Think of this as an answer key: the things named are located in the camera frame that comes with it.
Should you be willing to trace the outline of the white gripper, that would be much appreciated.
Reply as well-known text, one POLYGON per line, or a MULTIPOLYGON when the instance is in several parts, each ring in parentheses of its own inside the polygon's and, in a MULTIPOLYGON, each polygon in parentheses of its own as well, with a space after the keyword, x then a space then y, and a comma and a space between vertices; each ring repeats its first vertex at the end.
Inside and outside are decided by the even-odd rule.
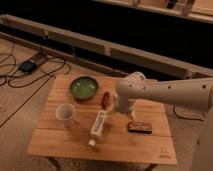
POLYGON ((130 117, 130 113, 134 110, 135 99, 127 99, 116 95, 114 97, 114 110, 130 117))

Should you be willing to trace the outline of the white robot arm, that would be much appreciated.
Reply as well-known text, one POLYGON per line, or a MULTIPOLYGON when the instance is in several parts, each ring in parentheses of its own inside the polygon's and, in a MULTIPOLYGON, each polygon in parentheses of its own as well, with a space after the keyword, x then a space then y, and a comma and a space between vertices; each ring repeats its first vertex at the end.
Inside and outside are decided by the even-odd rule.
POLYGON ((121 78, 115 91, 120 113, 126 113, 136 99, 206 112, 190 171, 213 171, 213 77, 152 82, 141 72, 134 72, 121 78))

